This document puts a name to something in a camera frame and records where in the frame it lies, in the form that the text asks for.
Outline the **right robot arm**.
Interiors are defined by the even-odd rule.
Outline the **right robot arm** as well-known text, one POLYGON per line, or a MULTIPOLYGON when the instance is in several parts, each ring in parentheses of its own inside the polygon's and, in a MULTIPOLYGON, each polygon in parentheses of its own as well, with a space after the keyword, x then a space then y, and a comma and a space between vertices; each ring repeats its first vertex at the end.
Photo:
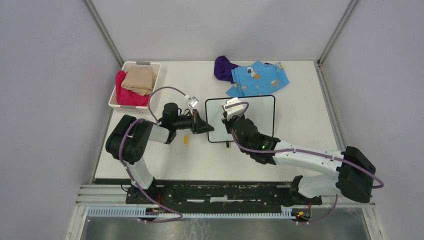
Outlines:
POLYGON ((302 204, 322 195, 342 195, 358 203, 369 203, 377 181, 376 167, 356 147, 325 151, 302 148, 259 132, 245 117, 223 118, 226 131, 242 153, 259 164, 294 166, 317 172, 315 176, 296 176, 289 199, 302 204))

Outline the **white whiteboard black frame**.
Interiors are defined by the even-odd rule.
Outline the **white whiteboard black frame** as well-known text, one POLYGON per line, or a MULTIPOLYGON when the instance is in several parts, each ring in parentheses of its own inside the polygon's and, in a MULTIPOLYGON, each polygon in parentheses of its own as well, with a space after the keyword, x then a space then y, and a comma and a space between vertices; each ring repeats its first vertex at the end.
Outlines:
MULTIPOLYGON (((229 97, 221 97, 209 98, 205 101, 206 121, 214 127, 214 131, 207 133, 207 140, 212 144, 232 143, 234 141, 222 123, 222 119, 224 118, 224 109, 222 106, 229 99, 229 97)), ((274 135, 275 125, 275 97, 273 95, 247 96, 240 97, 239 100, 249 103, 244 116, 252 120, 261 134, 272 137, 274 135)))

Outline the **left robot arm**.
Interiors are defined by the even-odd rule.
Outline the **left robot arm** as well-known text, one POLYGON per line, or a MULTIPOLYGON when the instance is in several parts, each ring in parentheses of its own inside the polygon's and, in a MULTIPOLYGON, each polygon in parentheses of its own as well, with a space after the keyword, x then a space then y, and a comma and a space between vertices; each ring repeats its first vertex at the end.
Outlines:
POLYGON ((105 149, 124 166, 131 185, 138 188, 138 197, 145 204, 157 198, 156 179, 143 158, 149 142, 169 145, 179 130, 190 130, 194 135, 213 132, 215 128, 203 120, 197 109, 180 114, 176 103, 164 105, 159 123, 125 114, 109 135, 105 149))

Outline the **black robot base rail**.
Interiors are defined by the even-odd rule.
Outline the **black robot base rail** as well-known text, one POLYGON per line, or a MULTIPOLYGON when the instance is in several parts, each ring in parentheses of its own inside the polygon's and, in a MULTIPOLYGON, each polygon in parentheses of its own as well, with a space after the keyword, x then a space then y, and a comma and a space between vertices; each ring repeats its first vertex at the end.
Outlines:
POLYGON ((288 217, 285 208, 323 203, 305 197, 289 181, 213 181, 154 179, 148 189, 134 184, 126 190, 126 204, 144 205, 138 219, 148 223, 188 218, 288 217))

